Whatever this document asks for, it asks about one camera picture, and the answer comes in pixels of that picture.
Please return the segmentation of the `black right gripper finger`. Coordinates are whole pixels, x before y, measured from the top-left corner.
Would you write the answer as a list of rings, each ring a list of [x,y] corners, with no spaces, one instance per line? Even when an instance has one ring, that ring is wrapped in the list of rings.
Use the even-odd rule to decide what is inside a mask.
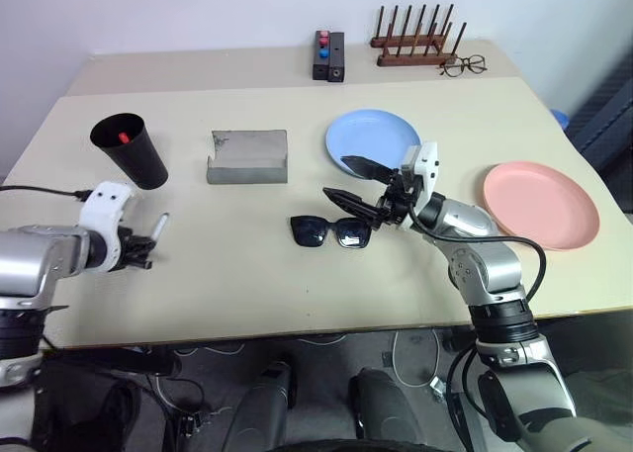
[[[359,196],[345,190],[323,187],[323,193],[338,208],[355,217],[371,229],[378,229],[384,222],[384,213],[375,206],[365,203]]]
[[[357,155],[345,155],[341,161],[356,175],[368,179],[376,180],[380,183],[390,183],[394,170],[386,167],[374,160]]]

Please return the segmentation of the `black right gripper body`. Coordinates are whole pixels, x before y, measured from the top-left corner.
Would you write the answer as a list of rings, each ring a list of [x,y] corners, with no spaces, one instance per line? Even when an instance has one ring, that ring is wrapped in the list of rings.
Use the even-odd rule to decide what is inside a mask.
[[[409,206],[416,205],[421,193],[421,177],[379,167],[374,171],[374,178],[387,188],[377,202],[378,215],[372,222],[372,229],[379,229],[382,224],[400,225],[408,214]]]

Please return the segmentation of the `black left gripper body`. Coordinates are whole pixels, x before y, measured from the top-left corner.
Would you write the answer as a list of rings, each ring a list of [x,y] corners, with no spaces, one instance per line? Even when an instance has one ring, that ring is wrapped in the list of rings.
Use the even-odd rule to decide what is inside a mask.
[[[131,228],[125,226],[118,227],[118,239],[120,242],[120,255],[115,270],[122,270],[127,267],[137,267],[136,245],[137,236]]]

